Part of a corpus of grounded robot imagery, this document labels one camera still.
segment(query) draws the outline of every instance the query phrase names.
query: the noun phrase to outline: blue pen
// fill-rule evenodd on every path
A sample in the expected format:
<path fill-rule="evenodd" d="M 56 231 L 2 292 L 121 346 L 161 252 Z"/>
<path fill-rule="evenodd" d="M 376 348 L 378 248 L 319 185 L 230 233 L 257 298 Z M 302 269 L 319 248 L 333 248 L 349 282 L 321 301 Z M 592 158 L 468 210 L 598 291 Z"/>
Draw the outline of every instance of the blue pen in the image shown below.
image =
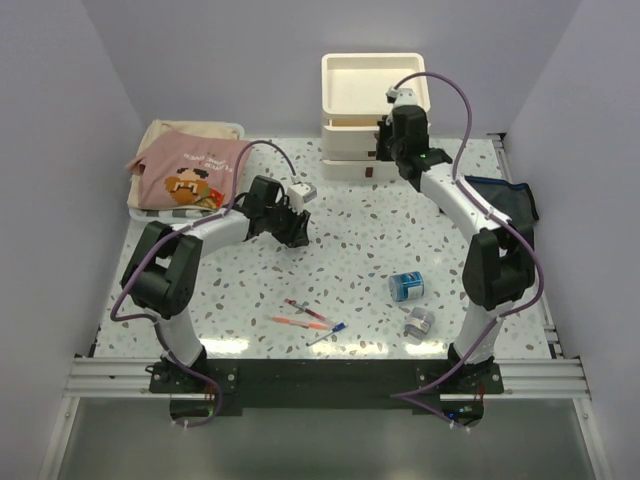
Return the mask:
<path fill-rule="evenodd" d="M 345 328 L 347 328 L 347 326 L 344 324 L 344 322 L 340 322 L 338 325 L 333 327 L 331 331 L 325 333 L 324 335 L 320 335 L 319 337 L 314 338 L 310 342 L 307 342 L 307 347 L 310 347 L 311 345 L 315 345 L 319 341 L 324 340 L 325 338 L 329 338 L 334 333 L 337 333 L 340 330 L 344 330 Z"/>

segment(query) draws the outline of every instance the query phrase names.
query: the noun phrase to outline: glass panel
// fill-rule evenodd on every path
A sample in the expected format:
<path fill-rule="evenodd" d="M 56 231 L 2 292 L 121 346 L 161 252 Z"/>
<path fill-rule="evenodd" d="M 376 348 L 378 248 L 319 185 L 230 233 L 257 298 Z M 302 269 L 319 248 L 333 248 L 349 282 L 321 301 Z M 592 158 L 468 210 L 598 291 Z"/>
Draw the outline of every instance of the glass panel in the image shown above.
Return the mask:
<path fill-rule="evenodd" d="M 594 478 L 570 401 L 494 401 L 471 434 L 401 410 L 246 410 L 185 431 L 167 409 L 83 400 L 60 479 Z"/>

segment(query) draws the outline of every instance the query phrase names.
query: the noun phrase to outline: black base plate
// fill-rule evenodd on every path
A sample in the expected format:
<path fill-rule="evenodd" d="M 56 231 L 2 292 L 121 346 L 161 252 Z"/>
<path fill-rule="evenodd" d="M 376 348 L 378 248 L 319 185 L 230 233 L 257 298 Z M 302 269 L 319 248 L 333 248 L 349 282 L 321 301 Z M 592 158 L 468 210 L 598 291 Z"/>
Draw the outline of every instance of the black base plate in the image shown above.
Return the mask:
<path fill-rule="evenodd" d="M 449 360 L 254 360 L 201 358 L 194 368 L 213 378 L 224 394 L 221 415 L 241 415 L 244 408 L 309 409 L 414 409 L 390 398 L 393 393 L 415 390 L 451 369 Z M 162 360 L 149 367 L 152 393 L 204 393 L 204 384 Z M 438 410 L 455 411 L 456 419 L 481 417 L 481 402 L 444 402 L 440 394 L 504 392 L 500 367 L 464 370 L 444 385 L 420 395 L 421 402 Z M 197 410 L 198 400 L 173 401 L 172 412 Z"/>

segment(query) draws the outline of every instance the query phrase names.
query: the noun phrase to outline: white box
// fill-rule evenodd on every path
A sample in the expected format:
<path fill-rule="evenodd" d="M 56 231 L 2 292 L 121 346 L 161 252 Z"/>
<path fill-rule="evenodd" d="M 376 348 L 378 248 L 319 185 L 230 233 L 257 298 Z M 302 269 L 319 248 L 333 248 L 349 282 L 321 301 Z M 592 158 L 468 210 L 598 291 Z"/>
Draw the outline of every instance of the white box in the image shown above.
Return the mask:
<path fill-rule="evenodd" d="M 389 87 L 417 72 L 424 72 L 424 59 L 417 53 L 329 53 L 322 57 L 324 118 L 375 122 L 389 113 Z M 419 105 L 429 111 L 425 77 L 414 78 L 403 87 L 412 88 Z"/>
<path fill-rule="evenodd" d="M 391 110 L 386 93 L 407 75 L 423 72 L 424 60 L 417 53 L 337 53 L 322 57 L 322 152 L 325 178 L 354 179 L 364 176 L 367 162 L 377 180 L 397 178 L 390 165 L 375 160 L 377 122 Z M 418 104 L 429 111 L 425 77 L 403 87 L 416 92 Z M 344 167 L 345 175 L 333 170 Z"/>

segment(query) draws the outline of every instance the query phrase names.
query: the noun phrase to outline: red pen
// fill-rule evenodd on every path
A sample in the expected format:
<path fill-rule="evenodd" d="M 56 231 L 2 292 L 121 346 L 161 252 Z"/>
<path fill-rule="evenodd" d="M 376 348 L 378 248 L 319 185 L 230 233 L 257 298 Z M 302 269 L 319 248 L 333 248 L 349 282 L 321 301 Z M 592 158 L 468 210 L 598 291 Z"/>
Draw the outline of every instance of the red pen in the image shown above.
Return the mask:
<path fill-rule="evenodd" d="M 322 320 L 323 322 L 328 323 L 329 325 L 332 325 L 332 326 L 333 326 L 333 325 L 335 325 L 335 323 L 334 323 L 334 322 L 332 322 L 331 320 L 329 320 L 329 319 L 328 319 L 327 317 L 325 317 L 324 315 L 320 315 L 319 313 L 314 312 L 313 310 L 311 310 L 311 309 L 309 309 L 309 308 L 307 308 L 307 307 L 305 307 L 305 306 L 303 306 L 303 305 L 300 305 L 299 303 L 296 303 L 296 301 L 295 301 L 295 300 L 291 300 L 291 299 L 289 299 L 289 298 L 285 298 L 285 299 L 284 299 L 284 303 L 288 303 L 289 305 L 291 305 L 291 306 L 293 306 L 293 307 L 299 308 L 299 309 L 300 309 L 300 310 L 302 310 L 304 313 L 307 313 L 307 314 L 311 315 L 312 317 L 317 318 L 318 320 Z"/>
<path fill-rule="evenodd" d="M 297 325 L 299 327 L 317 328 L 318 330 L 327 330 L 329 328 L 321 323 L 303 322 L 301 320 L 294 320 L 293 318 L 273 317 L 271 320 L 288 325 Z"/>

